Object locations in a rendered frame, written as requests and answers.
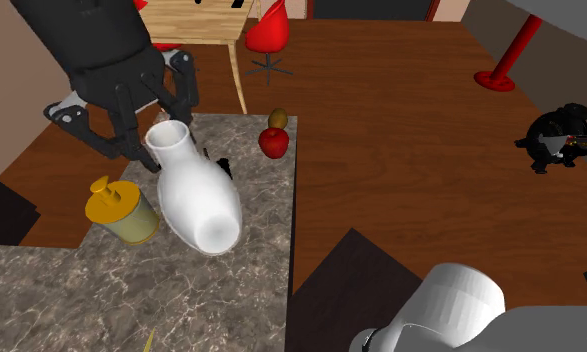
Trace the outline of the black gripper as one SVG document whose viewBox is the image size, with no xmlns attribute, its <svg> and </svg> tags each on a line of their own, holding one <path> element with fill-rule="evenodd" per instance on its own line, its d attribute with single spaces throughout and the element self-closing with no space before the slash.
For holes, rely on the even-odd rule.
<svg viewBox="0 0 587 352">
<path fill-rule="evenodd" d="M 171 120 L 189 127 L 199 104 L 193 56 L 156 50 L 133 0 L 10 1 L 74 90 L 48 105 L 44 116 L 108 159 L 124 156 L 157 173 L 161 167 L 140 141 L 135 110 L 157 98 Z M 174 95 L 163 84 L 165 66 Z M 91 129 L 85 101 L 108 110 L 113 138 Z"/>
</svg>

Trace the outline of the white vase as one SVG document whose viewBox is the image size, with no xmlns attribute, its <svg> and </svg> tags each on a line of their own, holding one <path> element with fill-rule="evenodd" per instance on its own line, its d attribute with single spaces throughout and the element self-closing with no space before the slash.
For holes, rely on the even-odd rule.
<svg viewBox="0 0 587 352">
<path fill-rule="evenodd" d="M 169 228 L 204 254 L 230 250 L 241 235 L 242 212 L 229 175 L 198 152 L 181 121 L 155 124 L 145 142 L 161 166 L 157 194 Z"/>
</svg>

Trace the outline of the yellow lidded jar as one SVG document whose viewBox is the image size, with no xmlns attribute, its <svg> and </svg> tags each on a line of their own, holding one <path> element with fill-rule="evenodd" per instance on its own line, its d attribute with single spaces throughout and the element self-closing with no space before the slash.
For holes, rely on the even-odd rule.
<svg viewBox="0 0 587 352">
<path fill-rule="evenodd" d="M 157 232 L 159 215 L 135 183 L 110 182 L 108 176 L 103 176 L 91 184 L 90 191 L 85 215 L 124 243 L 138 245 Z"/>
</svg>

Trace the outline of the light wooden table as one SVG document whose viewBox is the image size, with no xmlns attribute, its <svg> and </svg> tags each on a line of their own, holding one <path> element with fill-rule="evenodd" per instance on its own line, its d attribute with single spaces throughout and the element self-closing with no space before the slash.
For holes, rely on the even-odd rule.
<svg viewBox="0 0 587 352">
<path fill-rule="evenodd" d="M 239 40 L 250 10 L 260 0 L 146 0 L 139 13 L 155 43 L 224 45 L 228 48 L 238 99 L 244 114 L 247 107 L 237 60 Z"/>
</svg>

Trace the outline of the red apple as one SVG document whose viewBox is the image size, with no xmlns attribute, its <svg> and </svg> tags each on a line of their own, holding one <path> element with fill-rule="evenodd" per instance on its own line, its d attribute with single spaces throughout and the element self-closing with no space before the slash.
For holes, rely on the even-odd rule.
<svg viewBox="0 0 587 352">
<path fill-rule="evenodd" d="M 279 159 L 285 155 L 289 145 L 287 132 L 280 128 L 267 128 L 258 137 L 261 151 L 271 159 Z"/>
</svg>

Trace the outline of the brown green kiwi fruit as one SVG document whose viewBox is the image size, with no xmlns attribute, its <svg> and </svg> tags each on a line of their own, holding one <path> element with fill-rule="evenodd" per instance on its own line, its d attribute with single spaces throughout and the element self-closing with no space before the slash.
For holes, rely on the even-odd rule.
<svg viewBox="0 0 587 352">
<path fill-rule="evenodd" d="M 275 108 L 269 115 L 268 127 L 284 129 L 288 124 L 288 114 L 283 108 Z"/>
</svg>

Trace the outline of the red swivel chair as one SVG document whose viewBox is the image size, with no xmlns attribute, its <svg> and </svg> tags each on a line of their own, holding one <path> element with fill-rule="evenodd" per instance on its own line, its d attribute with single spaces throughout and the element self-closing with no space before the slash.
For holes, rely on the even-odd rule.
<svg viewBox="0 0 587 352">
<path fill-rule="evenodd" d="M 289 41 L 289 22 L 285 0 L 276 0 L 265 12 L 257 25 L 245 34 L 245 47 L 256 53 L 265 55 L 265 62 L 253 60 L 258 69 L 247 71 L 246 74 L 267 72 L 267 83 L 270 83 L 270 72 L 278 71 L 292 75 L 292 72 L 277 68 L 280 59 L 272 61 L 271 55 L 282 51 Z"/>
</svg>

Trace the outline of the dark robot stand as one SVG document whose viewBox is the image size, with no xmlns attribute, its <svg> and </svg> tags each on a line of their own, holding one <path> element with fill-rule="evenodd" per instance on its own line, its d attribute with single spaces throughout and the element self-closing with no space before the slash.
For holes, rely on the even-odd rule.
<svg viewBox="0 0 587 352">
<path fill-rule="evenodd" d="M 389 324 L 420 283 L 350 229 L 288 300 L 285 352 L 348 352 L 358 333 Z"/>
</svg>

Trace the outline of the black animal figure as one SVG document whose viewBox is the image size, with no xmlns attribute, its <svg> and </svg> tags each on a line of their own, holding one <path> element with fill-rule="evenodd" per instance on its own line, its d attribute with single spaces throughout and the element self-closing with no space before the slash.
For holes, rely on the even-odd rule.
<svg viewBox="0 0 587 352">
<path fill-rule="evenodd" d="M 541 115 L 514 145 L 527 151 L 536 174 L 546 174 L 550 164 L 574 167 L 577 157 L 587 156 L 587 107 L 567 103 Z"/>
</svg>

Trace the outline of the grey table with red post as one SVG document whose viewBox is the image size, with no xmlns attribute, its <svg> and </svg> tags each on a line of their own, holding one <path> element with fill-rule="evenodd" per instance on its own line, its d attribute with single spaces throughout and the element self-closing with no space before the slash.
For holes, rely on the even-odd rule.
<svg viewBox="0 0 587 352">
<path fill-rule="evenodd" d="M 474 80 L 484 88 L 509 92 L 515 83 L 507 76 L 524 48 L 542 22 L 558 27 L 587 41 L 587 0 L 506 0 L 526 11 L 529 16 L 492 71 L 474 74 Z"/>
</svg>

